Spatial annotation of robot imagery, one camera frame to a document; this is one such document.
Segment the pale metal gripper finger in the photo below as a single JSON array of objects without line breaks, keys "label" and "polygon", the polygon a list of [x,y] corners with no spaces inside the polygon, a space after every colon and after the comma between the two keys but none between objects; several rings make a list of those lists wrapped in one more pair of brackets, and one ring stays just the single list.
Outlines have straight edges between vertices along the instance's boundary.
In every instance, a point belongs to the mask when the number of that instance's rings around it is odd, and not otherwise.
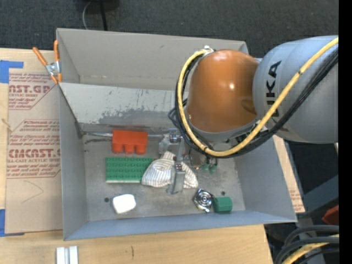
[{"label": "pale metal gripper finger", "polygon": [[167,133],[163,134],[162,140],[158,143],[158,152],[165,153],[166,151],[170,151],[176,153],[182,137],[178,133]]},{"label": "pale metal gripper finger", "polygon": [[181,193],[183,191],[185,180],[185,171],[182,168],[182,164],[180,162],[175,162],[172,171],[172,180],[169,185],[166,193],[174,195]]}]

